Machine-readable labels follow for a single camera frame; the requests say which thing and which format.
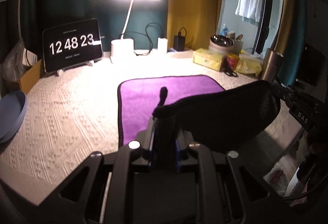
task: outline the digital clock display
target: digital clock display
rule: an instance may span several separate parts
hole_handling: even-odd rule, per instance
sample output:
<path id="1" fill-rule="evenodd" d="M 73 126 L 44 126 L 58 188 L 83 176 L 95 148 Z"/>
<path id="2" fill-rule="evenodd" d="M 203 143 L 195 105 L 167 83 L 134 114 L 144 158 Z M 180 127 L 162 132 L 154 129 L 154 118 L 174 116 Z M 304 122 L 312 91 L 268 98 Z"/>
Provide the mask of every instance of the digital clock display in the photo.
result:
<path id="1" fill-rule="evenodd" d="M 103 56 L 96 19 L 69 23 L 43 32 L 46 72 L 54 72 Z"/>

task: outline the yellow tissue package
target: yellow tissue package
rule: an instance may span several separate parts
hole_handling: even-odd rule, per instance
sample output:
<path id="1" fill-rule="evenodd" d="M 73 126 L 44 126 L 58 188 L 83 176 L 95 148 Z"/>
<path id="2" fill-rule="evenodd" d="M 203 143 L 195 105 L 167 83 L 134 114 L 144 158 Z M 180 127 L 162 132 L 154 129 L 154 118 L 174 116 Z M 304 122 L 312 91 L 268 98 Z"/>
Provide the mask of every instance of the yellow tissue package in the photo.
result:
<path id="1" fill-rule="evenodd" d="M 241 56 L 242 55 L 240 55 L 240 60 L 238 61 L 235 72 L 241 74 L 255 74 L 255 76 L 258 77 L 262 71 L 261 61 L 255 58 Z"/>
<path id="2" fill-rule="evenodd" d="M 206 49 L 198 49 L 194 51 L 192 60 L 194 63 L 219 71 L 223 63 L 224 55 L 211 52 Z"/>

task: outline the scissors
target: scissors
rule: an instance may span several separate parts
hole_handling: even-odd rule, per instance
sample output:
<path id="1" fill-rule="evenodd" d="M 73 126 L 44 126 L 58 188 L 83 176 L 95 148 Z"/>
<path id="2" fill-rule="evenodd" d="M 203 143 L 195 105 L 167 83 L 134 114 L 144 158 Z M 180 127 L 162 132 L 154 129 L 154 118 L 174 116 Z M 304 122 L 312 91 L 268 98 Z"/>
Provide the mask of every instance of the scissors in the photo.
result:
<path id="1" fill-rule="evenodd" d="M 231 67 L 229 66 L 227 59 L 224 60 L 223 68 L 224 68 L 223 72 L 225 75 L 227 75 L 229 77 L 234 77 L 234 78 L 238 77 L 238 74 L 236 72 L 234 72 L 231 69 Z"/>

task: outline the purple towel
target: purple towel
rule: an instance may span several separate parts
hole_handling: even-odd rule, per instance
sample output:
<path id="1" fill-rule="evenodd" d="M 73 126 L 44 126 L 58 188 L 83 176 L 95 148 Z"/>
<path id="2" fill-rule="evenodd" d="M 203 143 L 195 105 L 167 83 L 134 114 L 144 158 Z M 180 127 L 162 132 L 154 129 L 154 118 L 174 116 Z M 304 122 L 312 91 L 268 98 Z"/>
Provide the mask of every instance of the purple towel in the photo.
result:
<path id="1" fill-rule="evenodd" d="M 224 91 L 215 80 L 205 75 L 135 79 L 121 83 L 118 87 L 119 146 L 128 144 L 139 131 L 147 128 L 159 103 L 162 87 L 168 89 L 165 104 L 188 96 Z"/>

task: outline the desk lamp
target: desk lamp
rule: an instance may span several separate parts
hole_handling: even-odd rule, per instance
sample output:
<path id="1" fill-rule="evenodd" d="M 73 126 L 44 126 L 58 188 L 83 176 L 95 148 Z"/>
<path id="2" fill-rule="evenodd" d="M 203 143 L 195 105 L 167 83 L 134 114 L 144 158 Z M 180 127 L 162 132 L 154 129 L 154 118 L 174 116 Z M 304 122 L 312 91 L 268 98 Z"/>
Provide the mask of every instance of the desk lamp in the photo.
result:
<path id="1" fill-rule="evenodd" d="M 128 26 L 132 5 L 134 0 L 131 0 L 130 8 L 128 11 L 128 15 L 125 21 L 125 25 L 122 31 L 121 38 L 118 40 L 112 41 L 112 49 L 111 49 L 111 59 L 112 62 L 114 59 L 118 58 L 127 58 L 127 57 L 133 57 L 134 56 L 134 41 L 133 39 L 124 39 L 124 33 L 126 31 L 126 28 Z"/>

